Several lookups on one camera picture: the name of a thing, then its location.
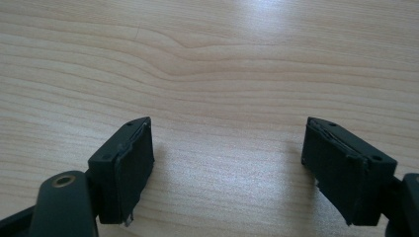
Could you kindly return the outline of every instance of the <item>black object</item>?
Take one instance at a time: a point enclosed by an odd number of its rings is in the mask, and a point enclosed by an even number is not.
[[[101,223],[129,225],[151,174],[151,119],[123,125],[90,159],[89,170],[42,183],[37,204],[0,221],[0,236],[98,236]]]
[[[340,125],[308,118],[301,163],[348,225],[389,219],[386,236],[419,236],[419,174],[400,182],[397,162]]]

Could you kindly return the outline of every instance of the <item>round hole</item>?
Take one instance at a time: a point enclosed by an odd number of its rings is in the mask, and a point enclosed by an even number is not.
[[[372,156],[371,158],[373,158],[373,159],[375,159],[375,160],[377,160],[377,161],[381,161],[381,160],[382,160],[382,158],[381,158],[381,157],[379,157],[379,156]]]
[[[52,182],[52,186],[54,188],[62,188],[73,183],[75,179],[76,177],[73,175],[60,176]]]

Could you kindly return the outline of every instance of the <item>metal ring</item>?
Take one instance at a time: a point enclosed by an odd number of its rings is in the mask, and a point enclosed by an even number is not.
[[[62,187],[70,185],[75,180],[76,180],[76,177],[73,176],[73,175],[63,175],[63,176],[60,176],[60,177],[56,178],[52,182],[52,186],[54,188],[62,188]]]

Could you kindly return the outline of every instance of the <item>wood grain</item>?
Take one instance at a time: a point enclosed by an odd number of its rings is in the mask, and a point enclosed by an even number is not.
[[[101,236],[383,236],[301,167],[308,116],[419,169],[417,1],[0,1],[0,218],[150,116],[134,223]]]

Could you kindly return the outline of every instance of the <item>black plastic bracket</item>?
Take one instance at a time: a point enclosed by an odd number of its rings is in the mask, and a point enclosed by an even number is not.
[[[124,124],[88,163],[43,182],[35,207],[0,221],[0,236],[98,236],[97,215],[128,226],[154,164],[151,119]]]
[[[398,181],[394,159],[342,126],[308,118],[301,163],[348,225],[377,225],[384,213],[398,234],[419,236],[419,175]]]

